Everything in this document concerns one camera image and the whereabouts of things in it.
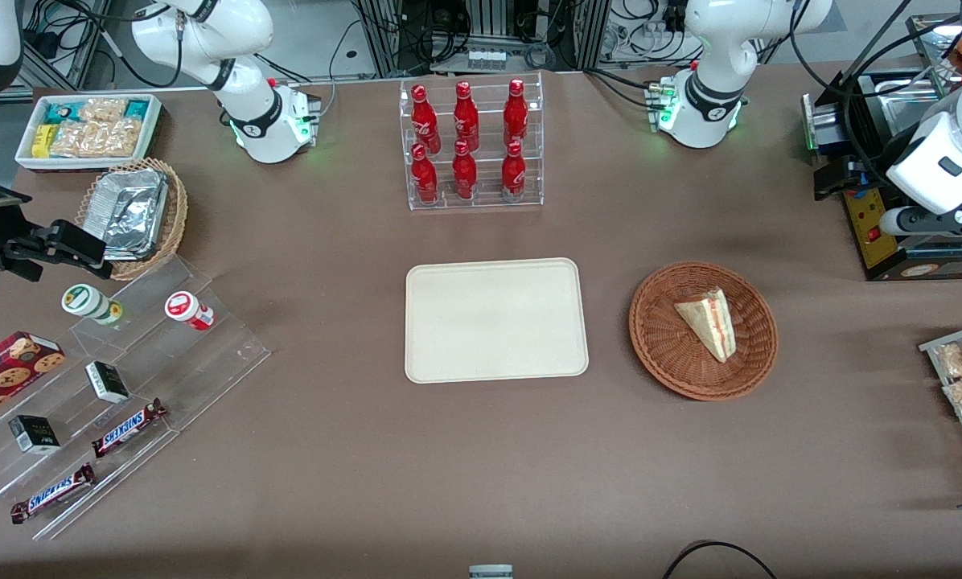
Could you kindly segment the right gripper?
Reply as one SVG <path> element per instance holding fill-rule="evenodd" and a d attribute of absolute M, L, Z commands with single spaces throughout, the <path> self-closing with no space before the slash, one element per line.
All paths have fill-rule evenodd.
<path fill-rule="evenodd" d="M 110 278 L 113 267 L 105 260 L 104 241 L 67 220 L 33 224 L 23 213 L 31 201 L 29 195 L 0 186 L 0 272 L 39 282 L 44 263 L 66 264 Z"/>

